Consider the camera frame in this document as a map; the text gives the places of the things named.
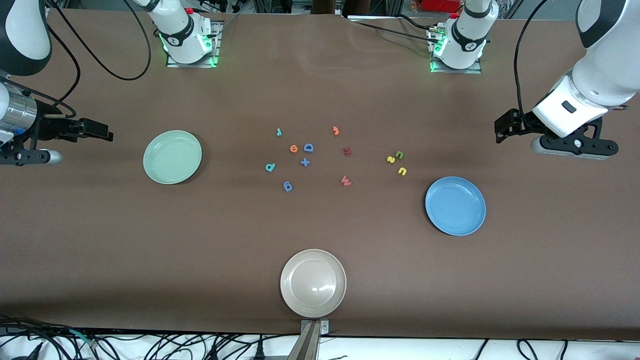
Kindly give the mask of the pale green plate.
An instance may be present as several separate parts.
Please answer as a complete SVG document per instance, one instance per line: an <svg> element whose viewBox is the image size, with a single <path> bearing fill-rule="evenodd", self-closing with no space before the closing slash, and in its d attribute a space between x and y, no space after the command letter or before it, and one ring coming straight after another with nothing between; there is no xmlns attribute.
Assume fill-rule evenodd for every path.
<svg viewBox="0 0 640 360"><path fill-rule="evenodd" d="M202 162L201 142L192 133L170 130L156 136L142 155L146 175L156 183L174 185L189 180Z"/></svg>

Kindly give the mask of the blue plate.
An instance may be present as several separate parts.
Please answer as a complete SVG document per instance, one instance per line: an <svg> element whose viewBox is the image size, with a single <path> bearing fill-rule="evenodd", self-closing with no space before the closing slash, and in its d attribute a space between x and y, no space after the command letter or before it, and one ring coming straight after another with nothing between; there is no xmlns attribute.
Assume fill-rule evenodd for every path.
<svg viewBox="0 0 640 360"><path fill-rule="evenodd" d="M480 189L462 177L442 177L425 193L423 206L432 225L450 236L475 233L486 219L487 206Z"/></svg>

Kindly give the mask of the brown table cover sheet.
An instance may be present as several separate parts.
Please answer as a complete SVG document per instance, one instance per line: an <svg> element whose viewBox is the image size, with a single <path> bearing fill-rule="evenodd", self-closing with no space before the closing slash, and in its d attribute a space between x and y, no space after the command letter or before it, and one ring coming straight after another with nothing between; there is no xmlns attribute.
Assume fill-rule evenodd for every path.
<svg viewBox="0 0 640 360"><path fill-rule="evenodd" d="M617 155L541 155L533 135L494 136L517 106L521 21L495 23L482 73L456 74L431 73L418 39L340 16L225 18L216 68L168 68L151 38L146 75L123 81L50 12L81 66L66 102L114 141L47 141L61 164L0 166L0 313L297 333L281 272L323 249L346 271L328 317L339 336L640 339L640 94L603 119ZM193 134L202 160L160 184L143 155L172 130ZM451 176L486 202L473 234L426 215L427 189Z"/></svg>

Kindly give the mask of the red box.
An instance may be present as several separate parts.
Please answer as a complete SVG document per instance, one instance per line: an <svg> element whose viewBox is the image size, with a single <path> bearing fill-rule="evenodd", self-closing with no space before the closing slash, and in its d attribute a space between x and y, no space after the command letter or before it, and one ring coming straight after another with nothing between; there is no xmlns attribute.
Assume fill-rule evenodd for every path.
<svg viewBox="0 0 640 360"><path fill-rule="evenodd" d="M425 12L455 13L462 0L421 0L420 9Z"/></svg>

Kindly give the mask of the beige plate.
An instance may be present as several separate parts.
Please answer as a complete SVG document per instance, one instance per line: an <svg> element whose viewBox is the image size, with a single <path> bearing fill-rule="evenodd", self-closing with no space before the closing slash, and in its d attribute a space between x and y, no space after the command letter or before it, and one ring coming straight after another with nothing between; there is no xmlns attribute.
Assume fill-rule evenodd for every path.
<svg viewBox="0 0 640 360"><path fill-rule="evenodd" d="M306 249L286 262L279 284L291 311L307 319L320 319L334 312L345 298L346 271L329 251Z"/></svg>

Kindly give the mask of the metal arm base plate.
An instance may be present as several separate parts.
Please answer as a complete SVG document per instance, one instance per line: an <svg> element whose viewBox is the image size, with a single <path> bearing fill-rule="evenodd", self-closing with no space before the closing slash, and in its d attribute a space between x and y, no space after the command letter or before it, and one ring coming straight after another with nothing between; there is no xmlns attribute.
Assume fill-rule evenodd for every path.
<svg viewBox="0 0 640 360"><path fill-rule="evenodd" d="M449 73L462 75L480 75L482 73L482 65L479 59L476 59L472 66L465 69L457 69L450 67L438 57L447 43L446 30L442 27L443 23L431 25L425 30L427 39L429 40L429 61L431 73Z"/></svg>
<svg viewBox="0 0 640 360"><path fill-rule="evenodd" d="M167 53L168 68L216 68L222 43L224 23L192 14L192 32L183 39L160 34L163 49Z"/></svg>

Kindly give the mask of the silver background frame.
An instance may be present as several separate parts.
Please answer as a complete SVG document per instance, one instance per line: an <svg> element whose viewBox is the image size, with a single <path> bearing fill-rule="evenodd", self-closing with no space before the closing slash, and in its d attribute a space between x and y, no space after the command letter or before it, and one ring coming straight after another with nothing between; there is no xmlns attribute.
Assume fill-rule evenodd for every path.
<svg viewBox="0 0 640 360"><path fill-rule="evenodd" d="M367 15L370 11L371 0L344 0L342 16ZM313 15L335 14L336 0L311 0L310 13Z"/></svg>

